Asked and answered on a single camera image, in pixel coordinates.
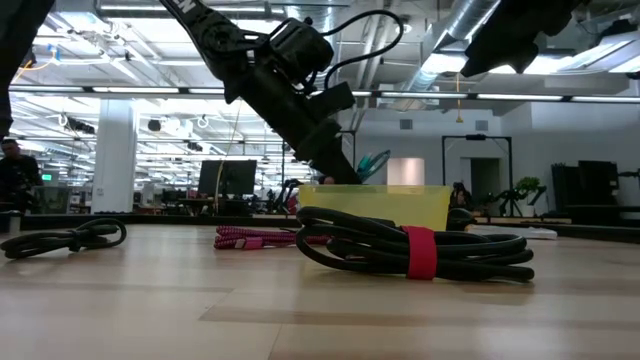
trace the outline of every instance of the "cable coil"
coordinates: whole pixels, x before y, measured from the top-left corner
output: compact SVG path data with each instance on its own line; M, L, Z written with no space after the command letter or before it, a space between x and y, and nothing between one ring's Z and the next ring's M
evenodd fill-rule
M103 235L120 232L120 238L111 241ZM127 238L127 229L116 219L90 221L67 232L40 232L9 239L0 244L0 250L9 259L23 259L46 252L68 248L78 252L82 248L105 249L120 245Z
M330 209L305 207L297 213L304 227L296 245L312 260L339 270L374 274L407 274L410 246L408 234L391 221L362 218ZM307 238L330 236L327 250L335 257L311 248ZM481 236L464 232L435 232L435 276L460 281L500 278L527 282L531 268L513 266L530 261L533 251L516 235Z

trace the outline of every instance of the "pink striped cable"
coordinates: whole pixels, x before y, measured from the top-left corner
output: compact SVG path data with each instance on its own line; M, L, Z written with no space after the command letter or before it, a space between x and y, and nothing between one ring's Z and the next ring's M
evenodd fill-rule
M288 231L264 231L243 229L234 226L218 226L218 236L216 236L214 247L216 249L235 249L240 240L247 238L259 238L262 240L262 247L286 247L296 243L296 234ZM326 245L330 237L310 236L306 241L311 245Z

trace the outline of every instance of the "yellow container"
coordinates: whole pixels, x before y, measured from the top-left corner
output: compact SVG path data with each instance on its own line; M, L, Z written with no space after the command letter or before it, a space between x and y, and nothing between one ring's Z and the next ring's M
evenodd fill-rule
M305 185L300 204L444 231L450 193L448 186Z

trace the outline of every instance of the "ceiling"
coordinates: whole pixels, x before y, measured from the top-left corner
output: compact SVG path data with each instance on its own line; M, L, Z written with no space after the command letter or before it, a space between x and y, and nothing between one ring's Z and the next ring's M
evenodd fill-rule
M396 48L378 61L372 61L364 68L364 72L360 69L361 64L356 63L342 68L338 73L339 80L348 81L354 89L400 89L417 71L428 69L437 75L432 90L507 94L617 94L628 86L628 80L623 73L612 73L610 70L622 64L633 65L631 60L636 57L640 62L640 41L635 40L622 49L625 52L624 59L619 57L613 61L612 54L600 54L600 58L585 67L583 63L576 62L579 59L577 56L573 56L588 50L596 41L597 33L611 21L624 14L635 16L640 6L633 0L594 0L589 8L578 9L574 20L557 39L543 39L549 48L574 50L574 54L566 53L553 58L552 65L544 63L532 74L514 75L510 74L510 69L498 69L468 79L456 76L464 64L464 58L459 55L463 50L460 44L452 45L448 48L450 51L443 54L425 56L424 53L425 33L433 24L446 21L452 9L450 0L272 0L268 3L270 16L264 13L264 1L207 1L207 4L223 11L241 28L265 33L271 32L286 16L301 19L310 16L316 27L327 29L363 11L381 7L389 7L401 15L408 25L406 29L410 31ZM58 0L34 42L37 58L35 67L43 68L25 71L14 80L14 84L222 87L222 83L206 68L178 22L159 11L162 10L159 2L102 0L98 4L96 8L90 0ZM334 63L362 55L367 48L368 37L373 39L373 45L384 45L396 36L396 27L391 26L392 30L383 39L385 26L379 24L374 28L373 23L375 21L371 20L356 22L330 39L337 54ZM567 68L554 74L545 73L547 67L557 70L561 65ZM260 160L260 171L264 172L264 177L260 176L262 182L257 187L281 182L281 139L248 105L240 101L228 105L219 99L141 98L132 101L140 114L138 187L151 181L178 186L194 180L197 182L199 161L225 154ZM100 102L98 98L14 93L13 135L51 138L46 141L23 141L23 147L31 149L47 169L65 173L62 177L64 181L81 185L91 179L95 138L66 130L61 126L65 123L65 117L61 114L97 130ZM488 110L494 116L501 116L517 105L517 102L467 101L459 104L455 100L440 100L426 110L437 108L447 111L460 107L462 111ZM384 107L378 104L368 104L367 107L368 112L388 111L378 110L378 107ZM367 123L366 119L374 118L377 120ZM377 126L383 129L386 125L380 118L365 116L362 126L368 126L369 131ZM162 130L150 131L150 120L161 121ZM254 144L229 146L232 136L235 140ZM193 139L203 147L203 151L192 151L186 143L170 141L179 138ZM219 142L211 144L198 140ZM306 165L291 163L291 153L286 154L285 160L285 177L311 177Z

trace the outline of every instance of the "doorway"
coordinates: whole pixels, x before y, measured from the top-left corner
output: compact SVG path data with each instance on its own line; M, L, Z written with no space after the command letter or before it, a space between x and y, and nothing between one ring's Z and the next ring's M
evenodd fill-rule
M489 193L498 195L500 188L500 159L471 159L471 189L476 203L482 201ZM499 204L489 205L490 214L498 214Z

